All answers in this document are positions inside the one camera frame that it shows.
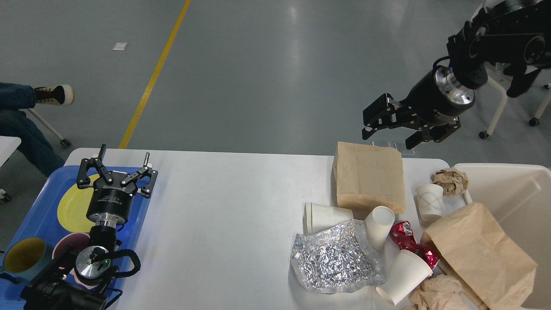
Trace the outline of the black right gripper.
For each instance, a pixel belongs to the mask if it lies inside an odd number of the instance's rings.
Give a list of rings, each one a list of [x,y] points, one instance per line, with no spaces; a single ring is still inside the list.
[[[384,93],[362,112],[367,140],[383,129],[416,130],[405,140],[406,149],[420,143],[440,143],[461,127],[457,117],[475,103],[475,92],[461,86],[452,69],[437,65],[400,102]]]

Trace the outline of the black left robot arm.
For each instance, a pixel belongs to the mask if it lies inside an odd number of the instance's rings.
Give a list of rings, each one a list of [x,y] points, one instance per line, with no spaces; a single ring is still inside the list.
[[[104,310],[117,300],[109,298],[109,291],[122,295],[112,281],[140,270],[138,255],[121,247],[118,233],[136,225],[134,199],[150,198],[159,173],[149,163],[149,152],[132,172],[108,170],[102,162],[105,152],[102,145],[97,155],[83,158],[75,180],[78,190],[91,190],[84,214],[91,223],[86,247],[79,251],[68,245],[40,269],[21,292],[25,310]]]

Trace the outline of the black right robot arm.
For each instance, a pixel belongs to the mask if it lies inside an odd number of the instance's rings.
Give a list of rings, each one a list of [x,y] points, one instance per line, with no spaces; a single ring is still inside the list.
[[[486,63],[508,65],[512,83],[507,96],[527,92],[550,67],[550,7],[548,0],[482,6],[448,38],[447,55],[433,63],[406,98],[397,101],[384,93],[363,110],[362,139],[399,127],[414,131],[406,149],[447,139],[461,127],[460,114],[474,105],[474,91],[487,83]]]

